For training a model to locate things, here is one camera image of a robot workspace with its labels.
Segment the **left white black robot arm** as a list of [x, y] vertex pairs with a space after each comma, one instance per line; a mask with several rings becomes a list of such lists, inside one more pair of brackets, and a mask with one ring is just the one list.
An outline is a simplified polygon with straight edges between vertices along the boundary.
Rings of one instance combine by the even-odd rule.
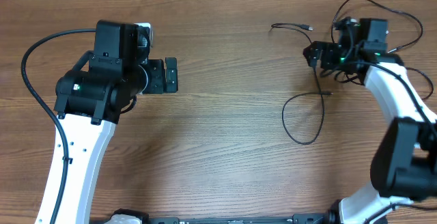
[[150, 59], [149, 23], [100, 20], [94, 49], [61, 77], [49, 111], [56, 135], [36, 223], [88, 223], [100, 166], [120, 116], [137, 96], [178, 91], [174, 57]]

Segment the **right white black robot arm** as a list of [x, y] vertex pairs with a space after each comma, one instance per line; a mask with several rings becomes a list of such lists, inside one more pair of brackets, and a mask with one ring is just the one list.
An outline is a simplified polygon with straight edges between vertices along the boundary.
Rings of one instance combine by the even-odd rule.
[[339, 200], [321, 223], [386, 223], [388, 213], [418, 209], [436, 196], [436, 114], [411, 85], [399, 55], [387, 51], [387, 20], [350, 17], [333, 23], [337, 43], [315, 41], [303, 55], [327, 76], [355, 74], [377, 100], [389, 125], [371, 162], [370, 181]]

